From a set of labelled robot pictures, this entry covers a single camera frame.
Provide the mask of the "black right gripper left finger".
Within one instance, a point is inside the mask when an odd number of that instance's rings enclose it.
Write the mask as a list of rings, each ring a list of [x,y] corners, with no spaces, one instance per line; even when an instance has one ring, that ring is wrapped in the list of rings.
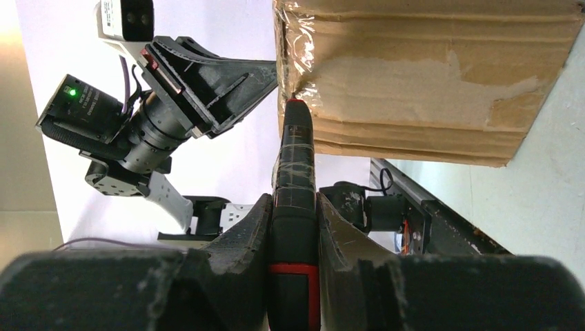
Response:
[[[200,249],[21,255],[1,273],[1,329],[266,330],[271,214],[264,194]]]

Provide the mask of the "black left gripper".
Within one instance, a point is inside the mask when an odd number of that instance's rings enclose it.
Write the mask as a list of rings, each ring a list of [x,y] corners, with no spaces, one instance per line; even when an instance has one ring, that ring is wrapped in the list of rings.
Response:
[[[189,138],[210,138],[241,122],[277,87],[274,60],[230,59],[190,37],[144,46],[136,57],[150,86],[126,129],[123,168],[156,171]]]

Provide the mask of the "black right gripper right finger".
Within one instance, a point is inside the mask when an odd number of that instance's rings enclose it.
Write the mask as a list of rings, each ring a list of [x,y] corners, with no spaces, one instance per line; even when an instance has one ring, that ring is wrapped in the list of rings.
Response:
[[[584,291],[546,257],[401,256],[347,222],[322,194],[326,330],[583,330]]]

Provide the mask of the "red black utility knife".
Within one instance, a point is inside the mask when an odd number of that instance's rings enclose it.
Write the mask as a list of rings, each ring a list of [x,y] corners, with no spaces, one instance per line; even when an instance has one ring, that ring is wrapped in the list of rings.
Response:
[[[268,322],[271,330],[319,330],[319,227],[313,121],[301,99],[284,111],[269,229]]]

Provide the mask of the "brown cardboard express box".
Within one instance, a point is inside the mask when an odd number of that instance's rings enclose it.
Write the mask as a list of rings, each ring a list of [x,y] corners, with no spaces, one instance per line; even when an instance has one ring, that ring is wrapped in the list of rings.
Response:
[[[583,1],[275,1],[279,102],[318,153],[499,168],[584,27]]]

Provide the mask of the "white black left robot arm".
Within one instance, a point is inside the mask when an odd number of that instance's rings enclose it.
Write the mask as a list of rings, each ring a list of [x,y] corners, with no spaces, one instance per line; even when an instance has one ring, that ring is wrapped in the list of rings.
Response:
[[[195,199],[166,179],[172,153],[241,122],[277,87],[277,64],[221,57],[189,37],[156,36],[137,65],[148,89],[137,87],[125,101],[66,75],[36,127],[90,160],[86,182],[94,189],[145,198],[170,216],[160,233],[185,235]]]

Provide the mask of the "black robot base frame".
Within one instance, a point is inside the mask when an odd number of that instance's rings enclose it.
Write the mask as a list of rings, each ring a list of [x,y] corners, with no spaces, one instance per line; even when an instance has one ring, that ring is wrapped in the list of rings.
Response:
[[[389,235],[395,254],[508,254],[496,240],[383,159],[370,162],[370,183],[338,181],[319,190],[354,228]]]

